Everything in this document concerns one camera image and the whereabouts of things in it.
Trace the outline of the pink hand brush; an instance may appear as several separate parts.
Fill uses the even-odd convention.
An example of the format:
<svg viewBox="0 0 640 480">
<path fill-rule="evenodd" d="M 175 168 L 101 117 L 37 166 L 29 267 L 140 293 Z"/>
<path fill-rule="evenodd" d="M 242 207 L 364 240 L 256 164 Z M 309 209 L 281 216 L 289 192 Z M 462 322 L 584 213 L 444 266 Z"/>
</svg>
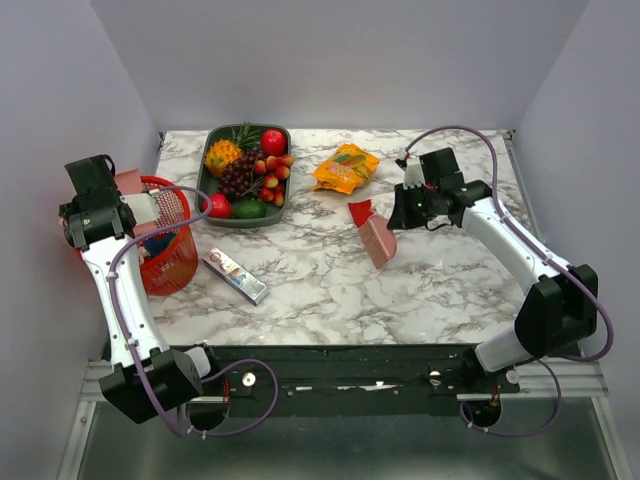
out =
<svg viewBox="0 0 640 480">
<path fill-rule="evenodd" d="M 358 234 L 376 269 L 382 269 L 395 256 L 395 235 L 381 215 L 372 214 L 358 229 Z"/>
</svg>

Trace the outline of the silver toothpaste box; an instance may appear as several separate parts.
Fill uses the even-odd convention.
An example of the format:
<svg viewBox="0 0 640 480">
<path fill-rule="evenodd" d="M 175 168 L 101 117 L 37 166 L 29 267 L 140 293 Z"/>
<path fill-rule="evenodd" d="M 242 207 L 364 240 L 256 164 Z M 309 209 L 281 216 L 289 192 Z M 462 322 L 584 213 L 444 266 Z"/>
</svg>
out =
<svg viewBox="0 0 640 480">
<path fill-rule="evenodd" d="M 267 296 L 267 286 L 219 248 L 212 248 L 203 257 L 204 265 L 254 306 Z"/>
</svg>

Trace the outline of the pink plastic dustpan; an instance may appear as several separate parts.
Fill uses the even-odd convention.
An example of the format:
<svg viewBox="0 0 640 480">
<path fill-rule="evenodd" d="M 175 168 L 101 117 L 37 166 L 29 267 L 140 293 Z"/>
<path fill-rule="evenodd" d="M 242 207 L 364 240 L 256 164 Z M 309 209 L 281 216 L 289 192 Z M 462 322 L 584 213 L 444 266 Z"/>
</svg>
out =
<svg viewBox="0 0 640 480">
<path fill-rule="evenodd" d="M 131 170 L 126 170 L 126 171 L 117 173 L 115 175 L 115 182 L 121 193 L 121 196 L 147 192 L 155 197 L 160 207 L 160 198 L 161 198 L 161 195 L 163 194 L 163 191 L 161 191 L 158 187 L 144 187 L 141 180 L 141 175 L 138 169 L 131 169 Z M 159 224 L 160 218 L 156 220 L 154 223 L 148 223 L 144 225 L 137 225 L 135 222 L 133 233 L 135 234 L 136 237 L 138 237 L 145 234 L 149 234 L 151 232 L 156 232 L 158 229 L 160 229 L 160 224 Z"/>
</svg>

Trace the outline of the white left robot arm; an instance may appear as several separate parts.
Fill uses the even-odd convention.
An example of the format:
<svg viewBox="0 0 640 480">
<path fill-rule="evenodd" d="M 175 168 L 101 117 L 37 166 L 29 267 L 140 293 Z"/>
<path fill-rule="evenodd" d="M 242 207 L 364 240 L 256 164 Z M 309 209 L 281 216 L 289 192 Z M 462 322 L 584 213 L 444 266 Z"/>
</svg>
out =
<svg viewBox="0 0 640 480">
<path fill-rule="evenodd" d="M 103 397 L 137 424 L 165 417 L 222 380 L 211 348 L 169 346 L 149 308 L 140 271 L 139 224 L 157 222 L 166 188 L 124 194 L 111 158 L 66 164 L 75 195 L 59 207 L 65 239 L 79 252 L 99 293 L 110 335 L 112 371 L 99 381 Z"/>
</svg>

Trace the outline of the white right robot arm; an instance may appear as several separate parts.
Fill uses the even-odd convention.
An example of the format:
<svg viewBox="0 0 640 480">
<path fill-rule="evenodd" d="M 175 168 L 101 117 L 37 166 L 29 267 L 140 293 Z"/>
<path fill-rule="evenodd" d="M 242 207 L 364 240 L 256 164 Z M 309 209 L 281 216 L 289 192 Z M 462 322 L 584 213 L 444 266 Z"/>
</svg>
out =
<svg viewBox="0 0 640 480">
<path fill-rule="evenodd" d="M 387 226 L 408 230 L 439 216 L 480 241 L 517 281 L 525 295 L 514 323 L 464 352 L 462 384 L 480 392 L 496 371 L 555 353 L 592 335 L 598 278 L 588 265 L 572 266 L 554 256 L 493 197 L 482 180 L 466 181 L 452 149 L 400 159 L 402 183 L 394 188 Z"/>
</svg>

